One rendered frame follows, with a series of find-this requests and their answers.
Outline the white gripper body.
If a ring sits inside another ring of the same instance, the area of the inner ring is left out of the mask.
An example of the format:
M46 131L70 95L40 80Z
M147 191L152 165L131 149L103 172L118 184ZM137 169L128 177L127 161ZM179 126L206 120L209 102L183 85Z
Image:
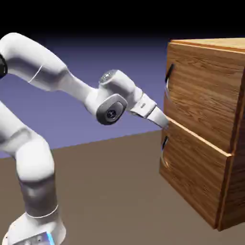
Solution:
M165 114L155 106L152 112L148 115L147 119L160 128L166 128L168 126L168 119Z

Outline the light wood cabinet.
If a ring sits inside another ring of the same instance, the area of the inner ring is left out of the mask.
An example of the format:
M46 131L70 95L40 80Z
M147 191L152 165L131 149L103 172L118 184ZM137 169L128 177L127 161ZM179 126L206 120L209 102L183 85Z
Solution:
M245 222L245 38L172 40L159 172L217 230Z

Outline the wood cabinet door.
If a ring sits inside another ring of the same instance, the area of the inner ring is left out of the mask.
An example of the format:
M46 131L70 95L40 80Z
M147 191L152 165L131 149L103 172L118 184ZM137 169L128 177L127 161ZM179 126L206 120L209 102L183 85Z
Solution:
M218 227L227 169L232 155L192 133L174 120L162 131L166 168L159 172L214 229Z
M226 153L245 147L245 38L173 40L165 112Z

